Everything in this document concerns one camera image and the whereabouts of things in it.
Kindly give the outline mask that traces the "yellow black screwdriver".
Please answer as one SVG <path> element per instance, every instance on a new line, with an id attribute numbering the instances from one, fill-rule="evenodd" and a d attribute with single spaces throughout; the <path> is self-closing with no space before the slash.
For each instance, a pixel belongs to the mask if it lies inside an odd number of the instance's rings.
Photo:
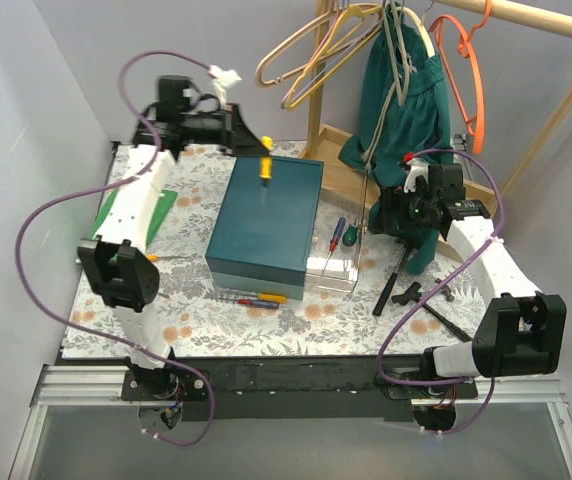
<path id="1" fill-rule="evenodd" d="M 270 153 L 273 148 L 273 139 L 269 136 L 263 136 L 261 138 L 261 143 L 269 153 L 268 156 L 262 157 L 260 160 L 260 179 L 262 186 L 266 188 L 272 179 L 272 157 Z"/>

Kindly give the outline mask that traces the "green stubby screwdriver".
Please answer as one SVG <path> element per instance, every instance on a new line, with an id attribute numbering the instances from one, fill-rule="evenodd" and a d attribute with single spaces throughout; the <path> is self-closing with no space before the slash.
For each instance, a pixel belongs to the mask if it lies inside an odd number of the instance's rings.
<path id="1" fill-rule="evenodd" d="M 360 228 L 357 224 L 350 224 L 342 236 L 342 244 L 347 247 L 353 247 L 357 240 Z"/>

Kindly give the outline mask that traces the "clear acrylic drawer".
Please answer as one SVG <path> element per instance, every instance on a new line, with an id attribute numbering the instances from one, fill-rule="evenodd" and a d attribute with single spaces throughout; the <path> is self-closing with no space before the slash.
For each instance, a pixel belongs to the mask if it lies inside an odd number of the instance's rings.
<path id="1" fill-rule="evenodd" d="M 362 220 L 361 205 L 342 198 L 321 200 L 317 209 L 305 279 L 306 292 L 352 293 L 359 279 L 361 256 Z M 338 245 L 327 259 L 330 241 L 339 219 L 346 220 Z M 342 242 L 342 236 L 350 227 L 357 229 L 357 240 L 352 246 Z"/>

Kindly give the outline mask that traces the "teal drawer box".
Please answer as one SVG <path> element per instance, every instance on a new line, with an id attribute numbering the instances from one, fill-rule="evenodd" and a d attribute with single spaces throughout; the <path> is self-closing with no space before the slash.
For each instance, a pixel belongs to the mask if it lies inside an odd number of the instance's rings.
<path id="1" fill-rule="evenodd" d="M 317 216 L 324 164 L 275 157 L 272 179 L 260 160 L 236 160 L 205 259 L 220 288 L 300 300 Z"/>

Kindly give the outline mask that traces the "orange yellow screwdriver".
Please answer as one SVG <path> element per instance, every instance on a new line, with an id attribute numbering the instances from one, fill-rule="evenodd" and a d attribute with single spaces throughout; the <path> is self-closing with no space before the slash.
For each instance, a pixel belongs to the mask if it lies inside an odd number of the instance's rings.
<path id="1" fill-rule="evenodd" d="M 285 303 L 287 298 L 282 295 L 275 295 L 275 294 L 266 294 L 266 293 L 259 293 L 258 298 L 263 301 L 270 301 L 276 303 Z"/>

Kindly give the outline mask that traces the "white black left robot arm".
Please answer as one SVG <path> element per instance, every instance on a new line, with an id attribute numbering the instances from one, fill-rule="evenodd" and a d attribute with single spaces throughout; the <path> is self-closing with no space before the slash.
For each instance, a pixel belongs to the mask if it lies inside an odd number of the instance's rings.
<path id="1" fill-rule="evenodd" d="M 229 156 L 267 157 L 270 148 L 245 124 L 229 88 L 241 78 L 234 70 L 209 71 L 215 89 L 213 109 L 199 105 L 191 78 L 165 75 L 157 99 L 139 112 L 128 153 L 129 183 L 115 189 L 109 211 L 97 231 L 78 246 L 78 258 L 92 291 L 121 324 L 131 351 L 128 362 L 148 371 L 144 387 L 159 400 L 179 386 L 177 373 L 165 366 L 171 347 L 164 339 L 153 304 L 160 273 L 146 256 L 147 238 L 167 177 L 189 145 L 217 145 Z"/>

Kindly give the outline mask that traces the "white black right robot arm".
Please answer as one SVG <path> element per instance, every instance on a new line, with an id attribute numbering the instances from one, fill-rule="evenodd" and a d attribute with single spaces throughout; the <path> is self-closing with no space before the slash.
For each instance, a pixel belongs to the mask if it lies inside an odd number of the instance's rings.
<path id="1" fill-rule="evenodd" d="M 412 157 L 404 170 L 404 184 L 386 195 L 401 227 L 438 231 L 462 259 L 486 311 L 470 340 L 425 350 L 417 371 L 400 383 L 420 385 L 437 398 L 464 379 L 555 372 L 567 315 L 563 299 L 544 293 L 519 269 L 485 204 L 467 199 L 460 165 Z"/>

